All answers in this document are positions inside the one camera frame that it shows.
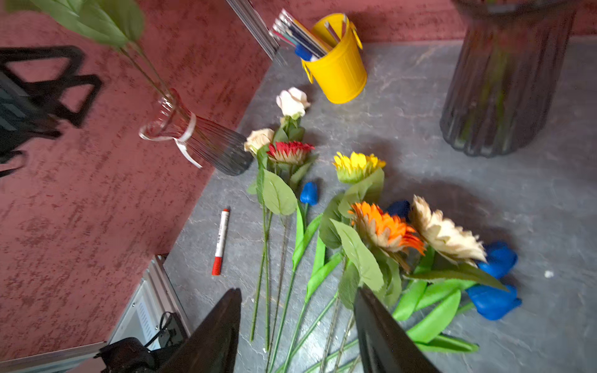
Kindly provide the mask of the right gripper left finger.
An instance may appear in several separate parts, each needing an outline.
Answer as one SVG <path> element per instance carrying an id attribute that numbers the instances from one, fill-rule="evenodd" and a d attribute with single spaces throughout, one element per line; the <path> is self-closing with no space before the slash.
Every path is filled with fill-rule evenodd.
<path id="1" fill-rule="evenodd" d="M 233 372 L 239 343 L 242 293 L 229 289 L 160 372 Z"/>

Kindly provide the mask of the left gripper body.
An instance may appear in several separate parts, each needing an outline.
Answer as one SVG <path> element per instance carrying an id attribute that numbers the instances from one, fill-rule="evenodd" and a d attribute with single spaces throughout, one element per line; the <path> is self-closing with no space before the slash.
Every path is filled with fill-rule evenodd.
<path id="1" fill-rule="evenodd" d="M 57 58 L 67 59 L 68 64 L 55 79 L 27 82 L 9 68 L 11 63 Z M 27 154 L 20 150 L 24 143 L 33 138 L 60 138 L 60 120 L 82 127 L 103 86 L 99 76 L 78 74 L 84 60 L 85 54 L 75 46 L 1 49 L 1 163 L 17 156 L 24 159 L 20 166 L 1 171 L 2 177 L 26 166 Z M 74 112 L 62 104 L 61 97 L 66 90 L 82 85 L 93 88 Z"/>

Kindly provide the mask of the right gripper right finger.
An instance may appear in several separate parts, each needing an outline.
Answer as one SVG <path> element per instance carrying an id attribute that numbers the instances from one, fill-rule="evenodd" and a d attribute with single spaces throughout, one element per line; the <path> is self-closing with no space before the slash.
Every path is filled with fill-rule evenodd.
<path id="1" fill-rule="evenodd" d="M 354 317 L 363 371 L 439 373 L 366 286 L 356 292 Z"/>

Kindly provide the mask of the orange gerbera flower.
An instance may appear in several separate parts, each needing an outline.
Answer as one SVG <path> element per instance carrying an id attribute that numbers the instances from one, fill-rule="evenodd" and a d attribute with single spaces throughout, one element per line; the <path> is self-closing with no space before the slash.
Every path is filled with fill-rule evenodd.
<path id="1" fill-rule="evenodd" d="M 145 15 L 136 1 L 5 1 L 4 9 L 45 14 L 65 29 L 115 49 L 161 96 L 173 96 L 140 44 Z"/>

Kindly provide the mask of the red gerbera flower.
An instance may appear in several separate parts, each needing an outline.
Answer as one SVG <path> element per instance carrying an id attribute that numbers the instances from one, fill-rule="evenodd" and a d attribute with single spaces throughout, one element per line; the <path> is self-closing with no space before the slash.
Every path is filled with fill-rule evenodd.
<path id="1" fill-rule="evenodd" d="M 262 210 L 263 248 L 257 280 L 257 293 L 250 330 L 250 340 L 255 337 L 257 315 L 264 311 L 264 349 L 271 346 L 271 272 L 270 235 L 274 216 L 287 216 L 298 210 L 292 207 L 291 198 L 299 182 L 309 170 L 314 147 L 301 141 L 273 141 L 251 151 L 257 160 L 257 179 L 251 191 L 257 196 Z"/>

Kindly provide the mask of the cream rose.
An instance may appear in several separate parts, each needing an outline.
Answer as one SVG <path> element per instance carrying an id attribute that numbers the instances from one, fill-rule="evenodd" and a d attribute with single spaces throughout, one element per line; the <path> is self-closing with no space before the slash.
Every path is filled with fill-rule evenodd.
<path id="1" fill-rule="evenodd" d="M 244 151 L 256 155 L 264 146 L 269 146 L 275 136 L 275 131 L 271 128 L 252 131 L 244 142 Z"/>

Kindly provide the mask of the white rose top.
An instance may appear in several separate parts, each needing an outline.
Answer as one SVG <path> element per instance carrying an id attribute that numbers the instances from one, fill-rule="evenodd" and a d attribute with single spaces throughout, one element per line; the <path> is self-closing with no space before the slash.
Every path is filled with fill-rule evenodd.
<path id="1" fill-rule="evenodd" d="M 305 129 L 301 126 L 301 121 L 311 107 L 306 93 L 296 87 L 282 90 L 276 97 L 276 104 L 282 113 L 281 130 L 286 133 L 289 141 L 302 141 Z"/>

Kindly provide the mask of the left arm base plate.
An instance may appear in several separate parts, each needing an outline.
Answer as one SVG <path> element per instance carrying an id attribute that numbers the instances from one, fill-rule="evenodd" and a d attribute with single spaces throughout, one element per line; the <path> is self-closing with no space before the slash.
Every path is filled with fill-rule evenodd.
<path id="1" fill-rule="evenodd" d="M 146 344 L 127 337 L 101 348 L 102 372 L 157 372 L 189 338 L 178 312 L 164 312 L 158 333 Z"/>

